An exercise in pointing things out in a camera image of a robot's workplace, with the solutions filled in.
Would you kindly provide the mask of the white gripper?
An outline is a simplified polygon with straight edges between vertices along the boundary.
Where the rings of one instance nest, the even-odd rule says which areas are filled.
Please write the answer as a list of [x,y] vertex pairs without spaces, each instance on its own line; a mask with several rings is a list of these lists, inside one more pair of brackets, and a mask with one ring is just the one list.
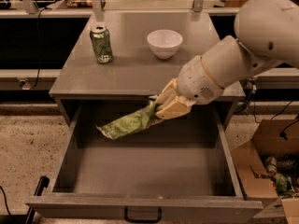
[[182,67],[178,78],[172,78],[158,95],[155,116],[158,119],[182,117],[191,112],[193,105],[207,105],[223,92],[224,88],[209,74],[203,58],[195,56]]

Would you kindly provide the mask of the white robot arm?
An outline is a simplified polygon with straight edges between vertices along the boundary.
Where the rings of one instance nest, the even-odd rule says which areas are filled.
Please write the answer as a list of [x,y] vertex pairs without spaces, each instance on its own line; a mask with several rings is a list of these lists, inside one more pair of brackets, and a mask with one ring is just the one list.
[[282,63],[299,67],[299,6],[290,0],[249,0],[235,16],[235,36],[183,65],[158,96],[155,116],[174,119],[207,105],[237,81]]

